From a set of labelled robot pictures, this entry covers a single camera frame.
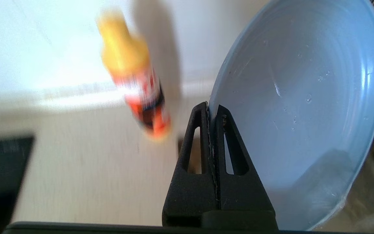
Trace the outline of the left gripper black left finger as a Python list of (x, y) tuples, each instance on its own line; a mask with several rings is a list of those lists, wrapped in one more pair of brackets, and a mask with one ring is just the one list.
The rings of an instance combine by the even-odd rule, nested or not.
[[(162, 209), (163, 226), (198, 228), (201, 225), (202, 215), (217, 209), (208, 115), (206, 102), (192, 109)], [(202, 172), (193, 174), (188, 172), (188, 166), (194, 132), (197, 128), (200, 135)]]

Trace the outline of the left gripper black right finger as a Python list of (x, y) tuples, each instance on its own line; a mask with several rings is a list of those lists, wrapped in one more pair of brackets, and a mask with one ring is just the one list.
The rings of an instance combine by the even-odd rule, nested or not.
[(206, 213), (211, 229), (278, 229), (276, 213), (230, 111), (213, 121), (217, 208)]

